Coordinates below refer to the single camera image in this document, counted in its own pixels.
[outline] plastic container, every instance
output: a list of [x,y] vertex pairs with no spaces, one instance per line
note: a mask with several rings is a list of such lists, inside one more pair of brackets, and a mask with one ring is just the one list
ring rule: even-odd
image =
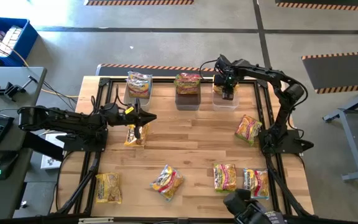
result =
[[198,86],[198,94],[181,95],[175,89],[175,103],[178,110],[196,111],[201,104],[201,87]]
[[[7,32],[12,26],[17,26],[22,28],[22,32],[17,38],[16,44],[13,46],[13,49],[19,53],[24,59],[29,56],[32,46],[37,40],[38,33],[31,26],[28,19],[11,19],[0,17],[0,31]],[[24,62],[20,59],[16,53],[11,52],[10,57],[0,57],[5,66],[11,67],[21,67]]]
[[212,108],[214,111],[234,111],[240,104],[238,93],[234,94],[233,100],[224,100],[222,95],[212,89]]
[[[126,85],[125,93],[124,93],[124,103],[125,104],[132,103],[132,105],[135,105],[135,100],[136,100],[136,98],[129,96],[128,85]],[[142,108],[142,110],[148,111],[150,109],[150,104],[151,104],[150,102],[152,101],[152,94],[150,94],[149,99],[139,98],[139,101],[140,101],[140,107]]]

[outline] gray floor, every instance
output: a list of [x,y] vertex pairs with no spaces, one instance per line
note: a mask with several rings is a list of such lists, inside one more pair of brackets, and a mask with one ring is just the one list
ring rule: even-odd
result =
[[[358,29],[358,12],[276,7],[261,0],[265,29]],[[34,26],[158,27],[256,29],[252,0],[196,0],[192,6],[83,6],[80,0],[5,2],[0,16],[26,17]],[[258,34],[180,34],[120,32],[39,32],[27,59],[31,66],[48,69],[47,81],[58,91],[77,95],[82,78],[94,75],[101,63],[181,65],[197,67],[225,54],[264,64]],[[296,126],[315,147],[305,153],[306,175],[315,214],[358,221],[358,180],[344,183],[341,174],[356,170],[339,122],[321,117],[340,107],[355,93],[317,95],[311,86],[302,55],[358,51],[358,35],[266,35],[273,68],[304,83],[309,100],[293,113]],[[41,94],[40,105],[67,108],[58,98]],[[56,172],[39,170],[35,154],[26,177],[33,182],[25,198],[29,208],[15,217],[46,214]]]

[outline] computer mouse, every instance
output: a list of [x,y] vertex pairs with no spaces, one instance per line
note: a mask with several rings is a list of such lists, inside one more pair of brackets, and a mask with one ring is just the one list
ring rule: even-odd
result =
[[6,180],[12,173],[14,164],[16,163],[19,153],[6,152],[0,158],[0,180]]

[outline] yellow cable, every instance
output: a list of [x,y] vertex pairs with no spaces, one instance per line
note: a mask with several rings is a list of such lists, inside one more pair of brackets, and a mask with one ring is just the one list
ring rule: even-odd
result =
[[[24,62],[24,65],[26,67],[29,67],[29,64],[24,60],[24,58],[19,54],[17,53],[15,50],[13,50],[10,46],[6,45],[5,43],[1,42],[2,44],[4,44],[6,47],[8,47],[9,49],[11,49],[17,56],[19,56],[19,58]],[[46,92],[46,93],[50,93],[50,94],[53,94],[53,95],[59,95],[59,96],[64,96],[62,94],[59,94],[59,93],[55,93],[55,92],[52,92],[52,91],[48,91],[48,90],[44,90],[44,89],[41,89],[42,91]]]

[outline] desk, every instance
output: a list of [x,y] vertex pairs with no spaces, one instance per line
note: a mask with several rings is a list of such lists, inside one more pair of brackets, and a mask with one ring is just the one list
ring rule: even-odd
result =
[[[27,76],[33,76],[39,81],[30,83],[25,89],[27,93],[18,93],[15,97],[17,102],[6,101],[0,96],[0,110],[3,108],[18,108],[20,106],[34,106],[37,102],[42,83],[46,75],[44,68],[24,68],[24,67],[0,67],[0,85],[5,87],[7,82],[14,85],[23,85],[27,80]],[[11,218],[15,207],[20,201],[21,190],[24,177],[31,159],[32,150],[28,148],[22,149],[21,144],[25,137],[25,132],[17,127],[18,117],[16,111],[4,111],[4,114],[14,117],[14,124],[9,130],[5,138],[0,143],[0,157],[2,151],[19,150],[19,158],[15,164],[11,176],[6,180],[0,180],[0,219]]]
[[[97,94],[99,79],[84,77],[76,112],[92,111],[90,98]],[[118,85],[119,96],[123,98],[125,84]],[[241,85],[239,93],[242,97],[235,111],[217,112],[212,109],[211,84],[202,84],[200,110],[178,111],[173,84],[154,83],[150,112],[155,113],[157,119],[150,123],[145,147],[124,147],[127,128],[109,127],[108,143],[101,156],[99,173],[120,173],[122,204],[94,203],[91,216],[232,218],[223,204],[226,194],[214,191],[213,163],[235,164],[238,187],[243,185],[243,168],[266,167],[258,143],[250,147],[234,136],[244,114],[258,117],[254,87]],[[271,101],[273,112],[277,114],[278,100],[272,96]],[[62,167],[58,186],[59,207],[78,185],[83,158],[83,152],[74,152]],[[293,155],[283,155],[283,163],[289,189],[302,206],[313,213],[302,163]],[[164,201],[149,187],[165,164],[178,169],[186,178],[171,202]],[[87,195],[88,189],[85,189],[82,207]],[[261,200],[261,203],[272,209],[271,200]]]

